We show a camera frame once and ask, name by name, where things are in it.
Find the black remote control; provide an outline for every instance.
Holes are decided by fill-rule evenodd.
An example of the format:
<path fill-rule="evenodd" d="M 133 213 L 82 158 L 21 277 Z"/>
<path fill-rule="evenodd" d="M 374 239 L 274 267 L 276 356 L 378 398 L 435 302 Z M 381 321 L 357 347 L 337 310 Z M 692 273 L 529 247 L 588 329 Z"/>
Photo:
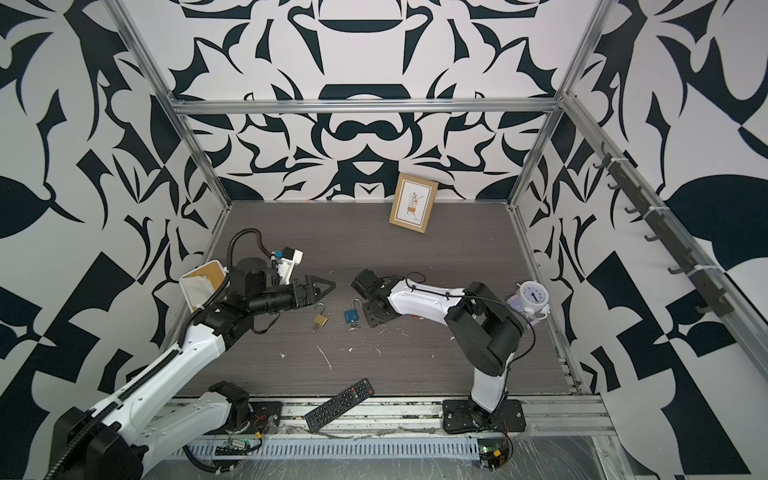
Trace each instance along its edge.
<path fill-rule="evenodd" d="M 312 412 L 307 413 L 304 416 L 306 426 L 310 433 L 317 432 L 371 395 L 373 395 L 373 387 L 371 387 L 368 379 L 362 379 Z"/>

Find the white debris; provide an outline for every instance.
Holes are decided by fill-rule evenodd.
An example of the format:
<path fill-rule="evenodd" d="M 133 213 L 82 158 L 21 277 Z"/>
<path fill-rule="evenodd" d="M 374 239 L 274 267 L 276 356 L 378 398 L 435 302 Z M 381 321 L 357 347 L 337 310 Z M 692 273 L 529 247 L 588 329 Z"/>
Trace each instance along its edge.
<path fill-rule="evenodd" d="M 317 349 L 320 351 L 320 353 L 323 353 L 323 349 L 321 349 L 319 346 L 317 346 Z M 326 363 L 328 364 L 328 370 L 331 370 L 331 362 L 328 361 L 328 357 L 325 353 L 323 353 L 323 357 L 326 359 Z"/>

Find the black and white patterned wall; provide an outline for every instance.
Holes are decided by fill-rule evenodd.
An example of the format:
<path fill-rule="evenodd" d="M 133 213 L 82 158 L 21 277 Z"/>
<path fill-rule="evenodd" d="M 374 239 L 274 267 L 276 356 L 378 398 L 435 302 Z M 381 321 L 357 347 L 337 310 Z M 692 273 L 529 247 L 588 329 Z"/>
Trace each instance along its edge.
<path fill-rule="evenodd" d="M 179 99 L 551 97 L 595 0 L 134 0 Z M 233 199 L 506 198 L 543 117 L 196 117 Z"/>
<path fill-rule="evenodd" d="M 159 354 L 221 205 L 99 2 L 0 0 L 0 478 Z"/>
<path fill-rule="evenodd" d="M 620 0 L 576 88 L 763 315 L 767 18 L 765 2 Z M 596 163 L 564 118 L 521 202 L 585 387 L 638 478 L 767 477 L 768 384 Z"/>

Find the wooden picture frame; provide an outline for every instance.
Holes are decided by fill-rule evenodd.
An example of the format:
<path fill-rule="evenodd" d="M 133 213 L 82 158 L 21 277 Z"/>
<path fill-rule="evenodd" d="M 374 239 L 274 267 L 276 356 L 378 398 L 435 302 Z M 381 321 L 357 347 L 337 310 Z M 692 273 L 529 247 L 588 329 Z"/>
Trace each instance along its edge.
<path fill-rule="evenodd" d="M 413 175 L 400 174 L 389 222 L 400 227 L 425 233 L 438 183 Z"/>

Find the brass padlock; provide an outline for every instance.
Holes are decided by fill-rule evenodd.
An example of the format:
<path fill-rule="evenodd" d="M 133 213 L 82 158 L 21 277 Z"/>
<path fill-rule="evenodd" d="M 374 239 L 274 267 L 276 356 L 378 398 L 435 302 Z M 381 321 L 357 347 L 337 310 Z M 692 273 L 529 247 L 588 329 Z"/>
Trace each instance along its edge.
<path fill-rule="evenodd" d="M 325 316 L 325 315 L 323 315 L 323 312 L 325 312 L 325 311 L 326 311 L 326 306 L 325 306 L 325 304 L 324 304 L 324 303 L 318 303 L 317 305 L 315 305 L 315 310 L 317 310 L 317 307 L 318 307 L 318 306 L 322 306 L 322 307 L 323 307 L 323 309 L 322 309 L 322 310 L 320 310 L 320 313 L 318 313 L 317 315 L 315 315 L 315 324 L 314 324 L 314 325 L 312 325 L 312 331 L 313 331 L 313 332 L 316 332 L 316 331 L 317 331 L 317 329 L 319 329 L 321 326 L 325 325 L 325 324 L 326 324 L 326 322 L 328 321 L 328 317 L 327 317 L 327 316 Z"/>

